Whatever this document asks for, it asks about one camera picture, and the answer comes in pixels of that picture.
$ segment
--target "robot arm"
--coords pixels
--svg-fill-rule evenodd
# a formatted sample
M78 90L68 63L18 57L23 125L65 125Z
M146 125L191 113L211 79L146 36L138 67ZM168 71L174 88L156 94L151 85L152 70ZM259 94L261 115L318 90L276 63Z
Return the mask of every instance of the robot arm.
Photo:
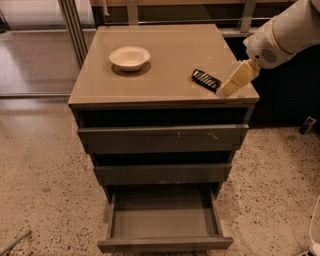
M246 38L244 44L250 59L240 63L219 95L230 96L255 79L260 68L275 68L320 44L320 0L297 1Z

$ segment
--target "cable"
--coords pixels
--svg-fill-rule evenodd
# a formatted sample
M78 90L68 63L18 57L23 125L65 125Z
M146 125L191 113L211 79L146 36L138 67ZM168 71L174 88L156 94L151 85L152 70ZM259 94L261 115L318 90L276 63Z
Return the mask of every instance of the cable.
M312 238L312 234L311 234L311 228L312 228L312 223L313 223L313 219L314 219L314 215L317 211L317 207L318 207L318 204L319 204L319 201L320 201L320 195L318 197L318 200L317 200L317 203L316 203L316 207L314 208L314 211L313 211L313 214L312 214L312 217L311 217L311 222L310 222L310 227L309 227L309 236L310 236L310 239L311 239L311 242L312 244L315 244L313 238Z

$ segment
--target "small white dish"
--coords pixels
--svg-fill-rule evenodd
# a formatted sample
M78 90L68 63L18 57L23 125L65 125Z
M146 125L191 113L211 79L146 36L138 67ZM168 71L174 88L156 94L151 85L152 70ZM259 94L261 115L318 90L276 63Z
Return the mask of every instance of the small white dish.
M150 57L150 53L144 48L126 46L113 51L109 60L123 71L138 71Z

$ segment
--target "drawer cabinet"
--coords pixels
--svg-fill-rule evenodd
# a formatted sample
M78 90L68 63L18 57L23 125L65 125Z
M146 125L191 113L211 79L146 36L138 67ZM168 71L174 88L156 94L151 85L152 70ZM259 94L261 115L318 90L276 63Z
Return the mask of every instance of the drawer cabinet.
M132 73L108 60L128 43L150 50ZM197 85L236 59L214 24L99 27L69 99L78 135L110 204L102 252L227 249L215 198L259 96L228 99Z
M254 105L168 106L73 107L111 207L107 237L98 242L102 252L226 249L232 243L214 202Z

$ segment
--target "closed drawer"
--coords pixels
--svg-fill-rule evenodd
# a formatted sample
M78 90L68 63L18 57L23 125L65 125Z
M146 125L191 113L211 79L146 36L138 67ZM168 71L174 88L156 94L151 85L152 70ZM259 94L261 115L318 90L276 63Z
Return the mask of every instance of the closed drawer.
M101 185L223 182L231 164L95 166Z
M88 154L237 150L248 125L80 128Z
M115 187L103 253L227 249L209 184Z

